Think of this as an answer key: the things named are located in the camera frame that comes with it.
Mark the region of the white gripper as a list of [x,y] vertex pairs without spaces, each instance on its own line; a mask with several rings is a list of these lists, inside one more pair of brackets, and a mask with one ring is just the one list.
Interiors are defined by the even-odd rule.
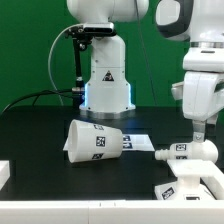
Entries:
[[205,121],[224,108],[224,88],[216,91],[218,84],[224,84],[224,73],[188,71],[182,82],[171,87],[174,99],[182,101],[184,117],[193,120],[195,142],[204,141]]

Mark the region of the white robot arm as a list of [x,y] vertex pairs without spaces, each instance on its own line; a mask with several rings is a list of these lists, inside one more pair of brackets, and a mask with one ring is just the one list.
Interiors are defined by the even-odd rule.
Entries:
[[[93,117],[119,118],[132,111],[130,85],[125,79],[125,44],[115,34],[116,22],[143,18],[149,0],[66,0],[79,21],[73,32],[81,38],[76,49],[93,47],[91,78],[81,85],[81,111]],[[224,0],[160,0],[156,27],[166,39],[189,41],[183,59],[184,80],[172,85],[185,118],[193,121],[193,139],[204,140],[205,126],[215,124],[224,108]]]

